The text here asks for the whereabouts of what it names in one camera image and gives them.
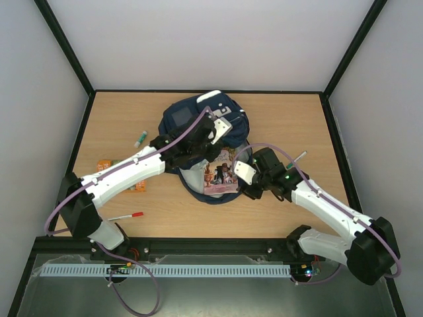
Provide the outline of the navy blue student backpack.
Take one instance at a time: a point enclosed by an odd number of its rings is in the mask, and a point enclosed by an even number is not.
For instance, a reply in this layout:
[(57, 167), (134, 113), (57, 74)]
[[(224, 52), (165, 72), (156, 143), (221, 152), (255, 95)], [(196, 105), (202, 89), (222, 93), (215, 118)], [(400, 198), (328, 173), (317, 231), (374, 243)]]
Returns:
[[(233, 126), (232, 130), (224, 137), (226, 147), (235, 149), (236, 155), (239, 156), (239, 161), (251, 162), (252, 150), (241, 150), (249, 144), (247, 137), (249, 135), (250, 125), (247, 114), (232, 98), (220, 90), (213, 90), (202, 95), (192, 96), (172, 104), (163, 113), (163, 118), (158, 126), (159, 133), (164, 135), (188, 124), (205, 106), (209, 106), (216, 117), (225, 118)], [(238, 191), (234, 194), (204, 194), (204, 168), (207, 163), (207, 160), (194, 165), (187, 163), (181, 168), (171, 170), (171, 173), (178, 175), (182, 185), (188, 192), (203, 203), (219, 205), (237, 199), (241, 195)], [(242, 184), (244, 182), (238, 180), (238, 187)]]

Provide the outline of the pink illustrated paperback book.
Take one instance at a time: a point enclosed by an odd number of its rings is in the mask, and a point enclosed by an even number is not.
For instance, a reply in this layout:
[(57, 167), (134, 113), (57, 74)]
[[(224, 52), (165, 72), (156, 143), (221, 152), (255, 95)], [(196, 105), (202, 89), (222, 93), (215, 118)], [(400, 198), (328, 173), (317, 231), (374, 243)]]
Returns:
[(238, 179), (231, 171), (235, 149), (225, 147), (213, 162), (204, 168), (204, 194), (220, 195), (237, 192)]

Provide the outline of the orange Treehouse children's book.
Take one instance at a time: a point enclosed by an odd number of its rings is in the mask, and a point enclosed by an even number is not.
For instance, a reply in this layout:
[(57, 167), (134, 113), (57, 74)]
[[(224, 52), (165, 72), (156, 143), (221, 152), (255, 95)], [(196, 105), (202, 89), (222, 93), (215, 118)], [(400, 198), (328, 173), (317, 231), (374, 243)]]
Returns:
[[(105, 171), (106, 169), (113, 167), (114, 165), (117, 165), (120, 162), (121, 160), (109, 160), (109, 159), (99, 160), (96, 164), (96, 171), (97, 172)], [(126, 192), (144, 192), (144, 191), (145, 191), (145, 180), (142, 180), (126, 189)]]

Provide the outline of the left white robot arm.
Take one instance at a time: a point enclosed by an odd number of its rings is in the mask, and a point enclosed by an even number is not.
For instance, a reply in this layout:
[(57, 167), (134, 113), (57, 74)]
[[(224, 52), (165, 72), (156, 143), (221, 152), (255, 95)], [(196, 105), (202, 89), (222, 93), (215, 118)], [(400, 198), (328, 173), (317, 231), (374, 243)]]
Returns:
[(125, 241), (124, 233), (103, 219), (99, 209), (140, 181), (197, 158), (214, 160), (231, 128), (225, 119), (199, 116), (157, 136), (138, 153), (110, 168), (82, 178), (73, 172), (65, 175), (59, 188), (58, 210), (67, 231), (73, 238), (90, 238), (114, 250)]

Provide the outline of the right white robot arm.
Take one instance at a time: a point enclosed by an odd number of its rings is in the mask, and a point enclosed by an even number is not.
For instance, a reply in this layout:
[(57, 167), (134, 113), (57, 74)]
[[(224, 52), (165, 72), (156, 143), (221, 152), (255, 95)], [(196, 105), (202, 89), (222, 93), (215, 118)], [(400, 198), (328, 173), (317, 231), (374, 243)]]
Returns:
[(289, 253), (297, 258), (307, 254), (324, 257), (347, 267), (366, 285), (382, 277), (394, 279), (402, 273), (401, 255), (392, 224), (373, 219), (348, 207), (328, 194), (289, 155), (291, 168), (279, 160), (280, 149), (266, 143), (252, 154), (251, 162), (233, 159), (232, 171), (243, 181), (241, 192), (260, 199), (270, 191), (280, 201), (300, 206), (326, 223), (336, 234), (324, 234), (302, 226), (287, 239)]

